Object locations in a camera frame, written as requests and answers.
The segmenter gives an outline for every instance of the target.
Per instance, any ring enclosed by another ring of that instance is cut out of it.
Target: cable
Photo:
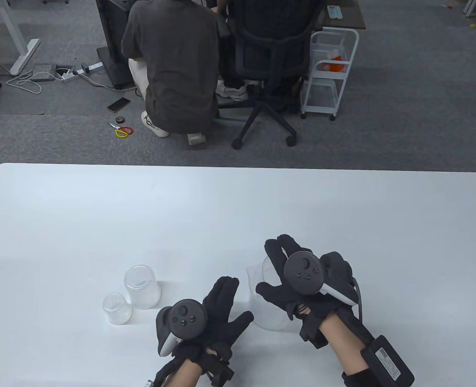
[[[5,66],[2,66],[8,73],[10,73],[10,71],[5,67]],[[57,79],[58,81],[64,81],[64,79],[62,78],[57,78],[54,74],[51,74],[47,71],[39,71],[38,73],[35,73],[35,74],[32,74],[32,70],[30,71],[27,71],[23,74],[20,74],[18,75],[17,77],[14,77],[12,79],[9,79],[8,81],[6,81],[6,85],[9,85],[11,87],[15,87],[17,89],[21,89],[21,90],[24,90],[25,92],[29,92],[29,93],[32,93],[32,94],[41,94],[41,92],[43,91],[43,88],[41,87],[41,85],[39,85],[39,83],[37,82],[34,82],[32,81],[32,78],[38,74],[48,74],[48,75],[51,75],[52,77],[54,77],[54,79]],[[27,89],[26,87],[23,87],[21,85],[24,85],[25,83],[33,83],[34,85],[36,85],[38,88],[39,88],[39,91],[38,92],[34,92],[33,90],[30,90],[30,89]]]
[[[80,76],[85,81],[87,81],[88,83],[90,83],[91,85],[93,85],[94,87],[103,87],[104,89],[116,90],[117,92],[126,92],[127,90],[136,89],[136,86],[131,87],[129,89],[115,89],[114,87],[105,86],[105,85],[102,85],[101,83],[95,82],[91,78],[89,78],[87,75],[79,74],[79,73],[77,73],[77,75]]]
[[[356,288],[356,293],[358,293],[358,319],[361,323],[363,323],[363,315],[362,315],[362,295],[360,294],[360,286],[358,286],[358,282],[356,282],[356,278],[353,277],[353,283]]]
[[[5,66],[2,66],[2,67],[10,74],[10,71]],[[71,71],[71,69],[65,69],[65,68],[58,68],[57,70]],[[23,74],[20,74],[20,75],[14,77],[12,79],[9,79],[8,81],[5,82],[5,84],[8,85],[8,86],[11,86],[11,87],[15,87],[17,89],[24,90],[25,92],[29,92],[29,93],[32,93],[32,94],[41,94],[43,89],[42,89],[41,85],[39,85],[39,83],[37,83],[35,81],[32,81],[32,78],[34,76],[39,75],[39,74],[48,74],[48,75],[52,76],[54,79],[57,79],[58,81],[66,81],[66,79],[58,78],[56,75],[54,75],[52,73],[49,73],[47,71],[40,71],[40,72],[35,73],[35,74],[32,74],[32,72],[33,72],[33,70],[29,70],[29,71],[27,71]],[[76,75],[80,76],[80,78],[84,79],[87,83],[89,83],[90,85],[92,85],[94,87],[103,87],[103,88],[108,89],[108,90],[116,90],[117,92],[126,92],[127,90],[136,89],[136,87],[131,87],[129,89],[121,89],[121,90],[116,89],[116,88],[105,86],[105,85],[102,85],[101,83],[95,82],[91,78],[89,78],[88,76],[85,76],[83,74],[78,74],[76,71],[73,71],[73,72],[76,73]],[[28,89],[28,88],[22,86],[22,85],[24,85],[25,83],[28,83],[28,82],[36,85],[39,88],[39,91],[35,92],[34,90],[31,90],[31,89]]]

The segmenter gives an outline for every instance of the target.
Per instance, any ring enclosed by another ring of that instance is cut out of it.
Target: label sticker
[[[387,352],[385,352],[385,350],[383,348],[380,348],[374,354],[376,355],[378,360],[380,360],[380,363],[382,363],[382,365],[385,367],[385,369],[389,373],[390,377],[394,381],[396,379],[398,379],[399,376],[401,375],[401,372],[398,369],[398,367],[396,367],[396,365],[394,364],[394,362],[392,361],[390,356],[387,355]]]

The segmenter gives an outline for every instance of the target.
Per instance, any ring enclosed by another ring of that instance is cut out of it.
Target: small glass beaker
[[[114,325],[125,324],[132,315],[132,306],[120,293],[107,295],[102,302],[102,308],[107,313],[109,322]]]
[[[254,323],[260,328],[269,331],[278,331],[285,328],[290,319],[286,312],[277,306],[265,301],[265,299],[256,293],[256,285],[260,282],[267,282],[272,286],[281,285],[281,280],[272,265],[269,257],[256,266],[247,267],[249,276],[249,310],[254,315]]]
[[[150,309],[161,298],[161,287],[155,280],[150,267],[145,265],[133,266],[123,279],[131,297],[131,304],[138,309]]]

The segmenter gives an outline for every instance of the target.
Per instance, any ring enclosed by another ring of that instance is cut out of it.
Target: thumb
[[[227,323],[227,329],[229,331],[228,337],[231,340],[230,345],[234,344],[234,342],[238,339],[238,337],[240,337],[243,331],[247,329],[253,320],[253,314],[250,311],[247,311],[236,317],[236,320]]]
[[[272,286],[267,282],[260,282],[256,285],[256,293],[261,295],[265,301],[274,304],[278,308],[284,310],[286,304],[286,296],[284,295],[284,286]]]

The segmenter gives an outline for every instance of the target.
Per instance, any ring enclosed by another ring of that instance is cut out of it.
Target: smartphone
[[[130,101],[131,100],[128,100],[127,98],[120,98],[118,101],[109,105],[107,109],[109,109],[113,113],[116,113],[117,111],[122,110],[125,106],[127,106]]]

